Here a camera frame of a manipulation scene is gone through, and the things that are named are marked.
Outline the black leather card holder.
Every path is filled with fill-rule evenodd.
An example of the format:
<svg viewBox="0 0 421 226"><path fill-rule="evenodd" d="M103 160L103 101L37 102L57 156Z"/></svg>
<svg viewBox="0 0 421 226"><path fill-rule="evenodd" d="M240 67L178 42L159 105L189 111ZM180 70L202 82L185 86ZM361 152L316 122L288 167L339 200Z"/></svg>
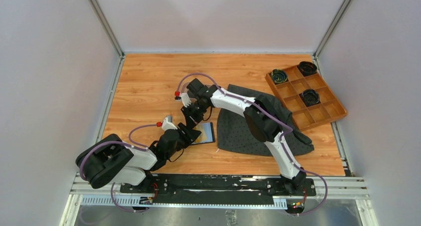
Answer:
<svg viewBox="0 0 421 226"><path fill-rule="evenodd" d="M200 136L192 143L193 145L216 142L214 127L212 122L200 123L194 130L200 131Z"/></svg>

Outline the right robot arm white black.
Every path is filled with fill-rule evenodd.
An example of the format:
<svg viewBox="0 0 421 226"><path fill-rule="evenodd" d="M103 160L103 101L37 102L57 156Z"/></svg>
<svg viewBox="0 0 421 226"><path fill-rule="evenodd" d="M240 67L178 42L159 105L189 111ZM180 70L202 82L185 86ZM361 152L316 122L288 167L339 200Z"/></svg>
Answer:
<svg viewBox="0 0 421 226"><path fill-rule="evenodd" d="M175 99L183 103L181 110L189 128L198 125L211 107L243 117L251 135L265 144L278 164L281 172L279 190L296 195L303 189L306 172L293 156L285 139L293 129L278 118L267 98L245 97L217 84L208 87L197 78L187 85L187 90L180 92L180 88L177 88Z"/></svg>

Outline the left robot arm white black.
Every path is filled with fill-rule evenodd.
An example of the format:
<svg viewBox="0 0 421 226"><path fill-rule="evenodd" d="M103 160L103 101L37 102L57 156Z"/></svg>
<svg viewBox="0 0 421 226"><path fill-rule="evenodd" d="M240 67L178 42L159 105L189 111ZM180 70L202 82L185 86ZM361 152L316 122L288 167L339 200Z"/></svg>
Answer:
<svg viewBox="0 0 421 226"><path fill-rule="evenodd" d="M148 192L152 187L148 174L177 161L175 153L183 154L202 134L182 123L175 126L157 122L154 126L161 127L164 133L150 146L134 140L126 143L118 135L110 134L83 151L75 160L80 177L94 189L108 183L127 183L141 193Z"/></svg>

